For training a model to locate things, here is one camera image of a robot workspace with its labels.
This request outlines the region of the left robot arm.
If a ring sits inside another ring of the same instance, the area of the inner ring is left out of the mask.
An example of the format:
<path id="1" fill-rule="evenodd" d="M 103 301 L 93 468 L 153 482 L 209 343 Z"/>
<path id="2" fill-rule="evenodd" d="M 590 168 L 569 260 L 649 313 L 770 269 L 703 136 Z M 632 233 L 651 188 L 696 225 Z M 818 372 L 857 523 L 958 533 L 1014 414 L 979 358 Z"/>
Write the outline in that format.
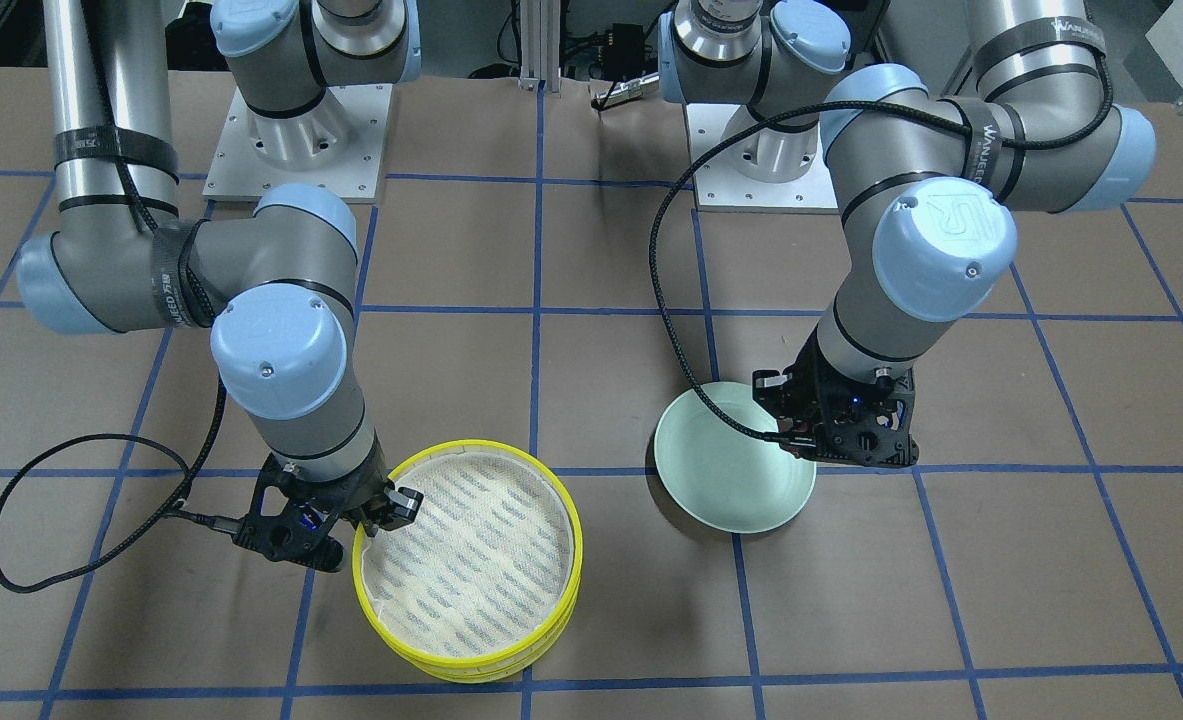
<path id="1" fill-rule="evenodd" d="M 851 273 L 795 363 L 754 374 L 777 420 L 743 436 L 802 459 L 906 468 L 914 363 L 984 301 L 1017 249 L 1011 210 L 1103 210 L 1153 168 L 1153 127 L 1118 105 L 1082 1 L 969 1 L 976 92 L 930 95 L 914 70 L 851 70 L 851 31 L 817 1 L 679 1 L 660 28 L 670 102 L 745 110 L 670 192 L 756 132 L 816 137 Z"/>

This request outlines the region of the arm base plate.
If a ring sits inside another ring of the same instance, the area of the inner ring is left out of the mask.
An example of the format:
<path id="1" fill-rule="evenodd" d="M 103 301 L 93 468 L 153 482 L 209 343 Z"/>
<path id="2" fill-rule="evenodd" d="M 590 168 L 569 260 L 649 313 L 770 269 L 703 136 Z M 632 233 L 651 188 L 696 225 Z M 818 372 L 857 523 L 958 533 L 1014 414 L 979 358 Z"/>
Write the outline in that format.
<path id="1" fill-rule="evenodd" d="M 375 201 L 392 102 L 390 85 L 327 87 L 308 113 L 274 119 L 253 113 L 235 92 L 203 196 L 254 202 L 274 186 L 299 182 L 325 188 L 349 205 Z"/>
<path id="2" fill-rule="evenodd" d="M 725 104 L 684 106 L 690 156 L 700 158 L 716 143 L 751 127 L 746 108 Z M 770 214 L 838 214 L 832 179 L 819 151 L 819 129 L 778 132 L 761 129 L 706 161 L 693 177 L 697 209 Z"/>

